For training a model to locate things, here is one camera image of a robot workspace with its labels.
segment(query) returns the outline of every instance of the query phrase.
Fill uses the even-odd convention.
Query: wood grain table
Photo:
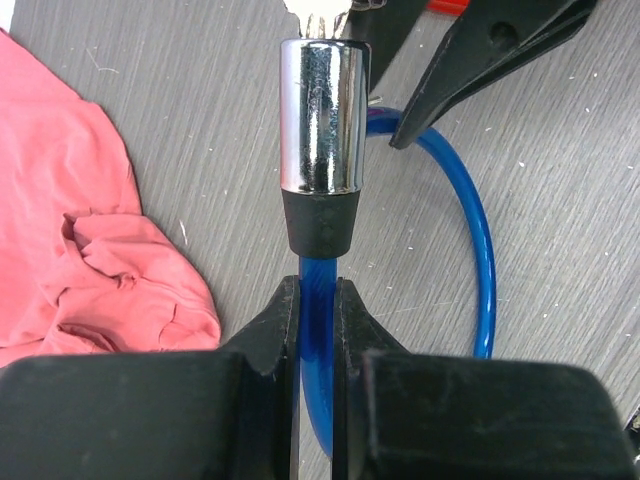
[[[375,94],[402,107],[451,19],[425,14]],[[558,48],[437,124],[484,200],[496,357],[593,371],[640,401],[640,8],[601,2]],[[17,0],[11,30],[127,144],[144,209],[208,281],[225,338],[296,271],[279,191],[281,0]],[[452,188],[417,148],[368,143],[341,273],[409,349],[471,351],[476,284]],[[185,226],[183,235],[180,222]],[[303,422],[302,478],[328,478]]]

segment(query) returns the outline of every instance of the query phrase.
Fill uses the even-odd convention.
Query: black clamp jaw
[[[440,43],[391,146],[408,147],[454,105],[572,38],[597,0],[471,0]],[[350,37],[371,45],[375,87],[424,12],[424,0],[388,0],[350,16]]]
[[[298,478],[299,290],[212,352],[35,357],[0,377],[0,478]],[[334,479],[635,480],[607,393],[562,365],[407,352],[334,299]]]

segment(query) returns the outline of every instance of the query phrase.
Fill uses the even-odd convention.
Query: reflective metal cylinder
[[[339,195],[362,187],[369,47],[288,40],[280,57],[280,185]]]

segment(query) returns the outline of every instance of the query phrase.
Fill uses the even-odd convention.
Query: blue cable
[[[367,136],[391,135],[400,112],[369,109]],[[460,157],[433,128],[416,143],[428,152],[449,178],[469,223],[478,276],[478,314],[473,356],[491,358],[495,336],[496,267],[489,223],[480,196]],[[337,259],[300,257],[300,337],[298,349],[302,385],[311,424],[320,446],[331,457],[333,434],[333,297]]]

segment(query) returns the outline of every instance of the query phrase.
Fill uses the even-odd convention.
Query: red object
[[[0,72],[0,366],[218,346],[209,289],[141,214],[100,107],[2,31]]]
[[[469,5],[469,0],[431,0],[427,8],[434,12],[461,15]]]

